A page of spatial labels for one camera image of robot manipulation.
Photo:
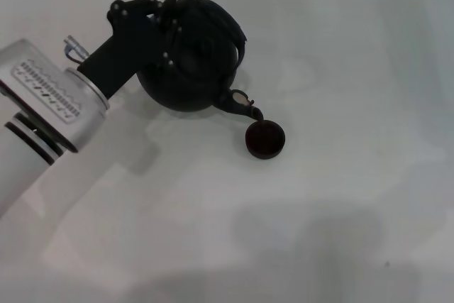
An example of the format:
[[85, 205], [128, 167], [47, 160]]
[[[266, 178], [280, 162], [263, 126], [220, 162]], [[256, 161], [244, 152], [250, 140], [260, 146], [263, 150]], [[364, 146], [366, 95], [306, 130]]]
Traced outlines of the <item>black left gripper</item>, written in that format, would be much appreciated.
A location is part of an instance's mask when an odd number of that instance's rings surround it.
[[181, 23], [177, 18], [158, 16], [176, 1], [115, 0], [107, 12], [112, 36], [77, 71], [110, 99], [149, 65], [155, 64], [159, 70], [176, 67]]

